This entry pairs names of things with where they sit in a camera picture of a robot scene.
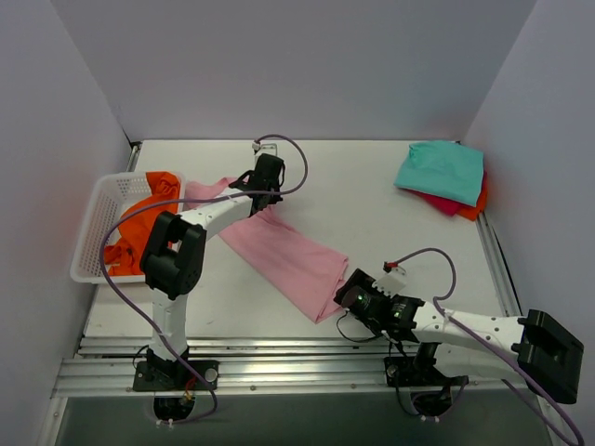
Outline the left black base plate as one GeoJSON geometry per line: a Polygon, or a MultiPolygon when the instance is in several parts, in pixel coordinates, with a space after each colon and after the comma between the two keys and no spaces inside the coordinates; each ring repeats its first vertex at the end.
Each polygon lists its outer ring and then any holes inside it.
{"type": "Polygon", "coordinates": [[[203,377],[207,385],[202,383],[186,367],[175,364],[171,370],[158,368],[149,361],[136,364],[132,389],[136,392],[166,392],[186,389],[207,390],[218,386],[218,361],[190,360],[190,366],[203,377]]]}

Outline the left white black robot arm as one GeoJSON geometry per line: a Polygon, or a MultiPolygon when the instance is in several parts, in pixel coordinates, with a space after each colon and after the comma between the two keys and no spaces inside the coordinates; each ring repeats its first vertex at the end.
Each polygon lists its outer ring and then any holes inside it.
{"type": "Polygon", "coordinates": [[[284,171],[281,158],[265,153],[213,200],[179,214],[163,212],[155,219],[140,269],[152,289],[155,324],[147,362],[164,388],[177,389],[187,380],[188,367],[182,361],[188,357],[187,300],[203,271],[206,242],[279,202],[284,171]]]}

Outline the aluminium rail frame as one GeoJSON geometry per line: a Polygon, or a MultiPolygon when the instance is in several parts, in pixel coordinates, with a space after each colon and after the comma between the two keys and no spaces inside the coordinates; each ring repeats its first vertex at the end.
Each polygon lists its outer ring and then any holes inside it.
{"type": "MultiPolygon", "coordinates": [[[[404,141],[302,141],[279,153],[300,190],[278,212],[309,238],[371,275],[406,257],[406,292],[429,298],[458,274],[451,308],[511,315],[519,308],[484,220],[447,218],[394,189],[404,141]]],[[[220,363],[217,413],[166,427],[152,396],[136,393],[133,355],[150,326],[100,285],[77,356],[60,367],[51,414],[56,445],[553,445],[556,438],[498,382],[475,378],[433,425],[409,418],[386,386],[384,342],[355,345],[365,329],[340,315],[312,323],[224,242],[206,249],[188,306],[196,357],[220,363]]]]}

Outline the orange folded t shirt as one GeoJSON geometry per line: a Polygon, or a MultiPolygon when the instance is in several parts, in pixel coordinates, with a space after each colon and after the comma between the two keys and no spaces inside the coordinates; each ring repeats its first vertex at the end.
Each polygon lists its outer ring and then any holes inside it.
{"type": "Polygon", "coordinates": [[[488,198],[488,180],[487,177],[483,178],[482,189],[478,196],[477,202],[474,206],[461,205],[457,211],[459,216],[464,217],[469,221],[475,221],[480,213],[482,213],[486,207],[488,198]]]}

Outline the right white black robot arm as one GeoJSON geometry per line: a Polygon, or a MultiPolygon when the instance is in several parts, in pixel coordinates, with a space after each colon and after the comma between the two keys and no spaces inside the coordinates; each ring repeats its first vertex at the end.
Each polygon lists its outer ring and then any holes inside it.
{"type": "Polygon", "coordinates": [[[376,280],[356,269],[334,300],[374,335],[418,344],[413,372],[423,383],[442,376],[522,378],[558,403],[576,402],[584,346],[547,312],[490,317],[438,310],[429,301],[401,295],[403,286],[396,271],[376,280]]]}

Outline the teal folded t shirt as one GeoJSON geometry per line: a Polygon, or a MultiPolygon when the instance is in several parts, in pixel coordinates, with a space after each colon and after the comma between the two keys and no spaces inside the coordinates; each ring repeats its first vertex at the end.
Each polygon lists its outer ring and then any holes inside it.
{"type": "Polygon", "coordinates": [[[393,184],[400,189],[475,206],[483,176],[481,151],[452,141],[431,140],[409,145],[393,184]]]}

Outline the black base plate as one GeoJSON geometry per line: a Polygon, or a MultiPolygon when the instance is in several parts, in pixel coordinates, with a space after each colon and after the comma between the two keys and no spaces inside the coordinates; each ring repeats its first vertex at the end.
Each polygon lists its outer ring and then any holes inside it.
{"type": "Polygon", "coordinates": [[[166,392],[186,389],[207,390],[218,386],[218,361],[190,360],[190,366],[203,377],[207,385],[202,383],[186,367],[175,364],[171,370],[158,368],[149,361],[136,364],[132,389],[136,392],[166,392]]]}
{"type": "Polygon", "coordinates": [[[389,387],[446,387],[461,386],[466,376],[447,377],[434,366],[415,366],[405,357],[385,357],[385,378],[389,387]]]}

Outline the white plastic basket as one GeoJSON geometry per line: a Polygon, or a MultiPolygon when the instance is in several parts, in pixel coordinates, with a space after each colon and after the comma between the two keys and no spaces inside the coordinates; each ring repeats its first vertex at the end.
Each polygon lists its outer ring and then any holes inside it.
{"type": "Polygon", "coordinates": [[[125,172],[102,177],[86,209],[70,268],[75,282],[105,284],[99,255],[109,228],[133,205],[152,195],[148,172],[125,172]]]}

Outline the pink t shirt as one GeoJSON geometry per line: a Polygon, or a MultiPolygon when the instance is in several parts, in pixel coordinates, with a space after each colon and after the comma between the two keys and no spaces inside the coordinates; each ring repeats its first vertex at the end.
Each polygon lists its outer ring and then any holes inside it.
{"type": "Polygon", "coordinates": [[[310,321],[340,312],[334,298],[345,284],[349,258],[298,232],[272,206],[218,236],[310,321]]]}

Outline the orange t shirt in basket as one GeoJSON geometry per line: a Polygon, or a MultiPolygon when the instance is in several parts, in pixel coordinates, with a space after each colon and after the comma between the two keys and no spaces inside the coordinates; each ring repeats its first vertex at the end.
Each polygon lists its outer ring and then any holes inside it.
{"type": "MultiPolygon", "coordinates": [[[[180,181],[176,175],[166,171],[153,171],[147,172],[145,177],[151,195],[132,205],[123,214],[123,217],[133,214],[142,207],[179,197],[180,181]]],[[[140,270],[142,254],[156,218],[164,211],[176,214],[178,204],[168,203],[155,206],[119,225],[120,238],[118,241],[103,248],[103,258],[110,276],[137,276],[142,274],[140,270]]]]}

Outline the magenta folded t shirt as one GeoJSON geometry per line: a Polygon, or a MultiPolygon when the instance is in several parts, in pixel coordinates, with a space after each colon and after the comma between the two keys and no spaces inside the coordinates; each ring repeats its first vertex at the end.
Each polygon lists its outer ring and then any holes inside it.
{"type": "Polygon", "coordinates": [[[436,208],[438,211],[442,212],[447,216],[455,216],[457,215],[457,211],[461,205],[466,205],[463,203],[458,203],[453,200],[428,195],[425,193],[419,193],[419,196],[428,204],[436,208]]]}

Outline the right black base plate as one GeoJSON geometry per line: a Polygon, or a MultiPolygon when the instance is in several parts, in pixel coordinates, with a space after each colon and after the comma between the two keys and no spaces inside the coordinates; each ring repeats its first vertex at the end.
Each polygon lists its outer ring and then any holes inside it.
{"type": "Polygon", "coordinates": [[[415,366],[405,357],[385,357],[385,378],[389,387],[446,387],[461,386],[466,376],[447,377],[434,366],[415,366]]]}

